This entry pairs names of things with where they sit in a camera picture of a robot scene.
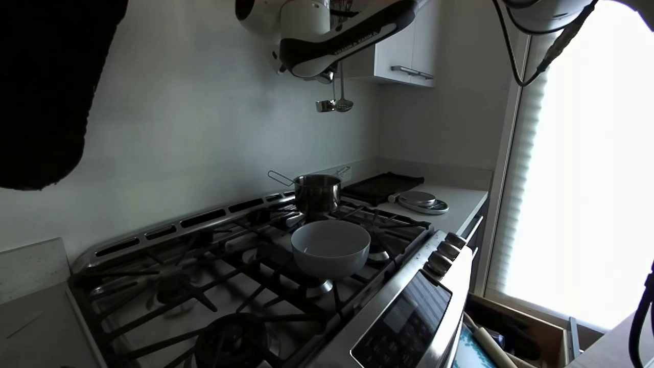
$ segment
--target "window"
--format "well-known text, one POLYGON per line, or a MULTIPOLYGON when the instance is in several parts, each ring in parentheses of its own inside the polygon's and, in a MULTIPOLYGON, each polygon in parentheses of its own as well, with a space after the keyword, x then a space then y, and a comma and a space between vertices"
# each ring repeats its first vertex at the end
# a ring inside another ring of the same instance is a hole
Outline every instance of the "window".
MULTIPOLYGON (((541 41, 532 52, 541 54, 541 41)), ((654 32, 598 2, 525 87, 486 295, 610 329, 654 260, 654 32)))

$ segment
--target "pot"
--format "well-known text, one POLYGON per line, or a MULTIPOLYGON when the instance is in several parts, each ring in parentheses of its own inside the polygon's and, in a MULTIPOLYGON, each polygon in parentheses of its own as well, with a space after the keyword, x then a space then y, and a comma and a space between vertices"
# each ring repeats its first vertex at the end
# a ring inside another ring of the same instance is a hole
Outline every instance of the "pot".
POLYGON ((340 280, 363 268, 371 233, 348 220, 307 223, 290 234, 292 255, 300 272, 324 280, 340 280))
POLYGON ((295 186, 295 200, 300 213, 309 219, 321 219, 340 207, 342 178, 328 174, 309 174, 290 180, 289 175, 269 170, 268 178, 295 186))

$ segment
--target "white wall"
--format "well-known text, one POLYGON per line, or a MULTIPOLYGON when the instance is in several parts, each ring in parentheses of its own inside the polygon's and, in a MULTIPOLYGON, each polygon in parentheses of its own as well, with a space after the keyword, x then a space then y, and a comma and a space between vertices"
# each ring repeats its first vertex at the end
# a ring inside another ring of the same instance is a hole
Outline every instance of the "white wall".
POLYGON ((374 156, 371 84, 349 115, 316 115, 332 87, 275 75, 233 0, 130 0, 72 175, 0 189, 0 249, 63 236, 74 258, 144 224, 278 189, 287 174, 374 156))
POLYGON ((379 152, 388 160, 491 172, 511 69, 491 0, 442 0, 436 85, 383 87, 379 152))

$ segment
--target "white cabinet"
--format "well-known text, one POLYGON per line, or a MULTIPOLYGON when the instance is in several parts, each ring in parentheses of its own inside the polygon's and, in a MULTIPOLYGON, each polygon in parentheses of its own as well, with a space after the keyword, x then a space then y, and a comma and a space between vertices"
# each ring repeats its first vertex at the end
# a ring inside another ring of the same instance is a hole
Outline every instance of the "white cabinet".
POLYGON ((419 2, 406 29, 346 59, 348 78, 433 85, 438 2, 419 2))

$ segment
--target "stovetop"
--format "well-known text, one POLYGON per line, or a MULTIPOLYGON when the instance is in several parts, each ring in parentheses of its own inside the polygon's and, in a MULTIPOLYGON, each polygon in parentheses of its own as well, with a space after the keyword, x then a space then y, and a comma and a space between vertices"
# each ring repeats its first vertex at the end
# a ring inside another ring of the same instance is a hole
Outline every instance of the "stovetop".
POLYGON ((307 365, 433 233, 428 223, 342 200, 373 234, 344 280, 304 275, 290 254, 292 193, 258 198, 102 243, 70 291, 108 365, 307 365))

